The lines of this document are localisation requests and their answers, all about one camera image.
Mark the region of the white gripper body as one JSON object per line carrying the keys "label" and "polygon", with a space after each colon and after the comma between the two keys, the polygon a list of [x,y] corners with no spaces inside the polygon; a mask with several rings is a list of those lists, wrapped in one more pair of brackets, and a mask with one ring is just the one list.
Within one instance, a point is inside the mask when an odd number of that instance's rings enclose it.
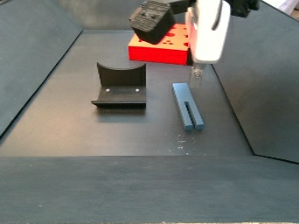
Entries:
{"label": "white gripper body", "polygon": [[229,4],[224,0],[196,0],[185,12],[191,58],[196,65],[220,60],[229,26]]}

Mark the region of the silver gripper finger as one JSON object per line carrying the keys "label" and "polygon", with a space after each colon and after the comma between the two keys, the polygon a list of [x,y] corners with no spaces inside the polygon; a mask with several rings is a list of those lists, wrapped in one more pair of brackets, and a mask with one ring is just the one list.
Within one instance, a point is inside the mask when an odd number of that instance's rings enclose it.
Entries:
{"label": "silver gripper finger", "polygon": [[195,86],[196,86],[196,80],[197,80],[197,78],[196,78],[196,71],[195,71],[196,69],[193,68],[193,67],[191,67],[191,73],[189,73],[189,87],[191,88],[195,88]]}
{"label": "silver gripper finger", "polygon": [[204,68],[196,68],[195,69],[196,87],[201,86],[203,70],[204,70]]}

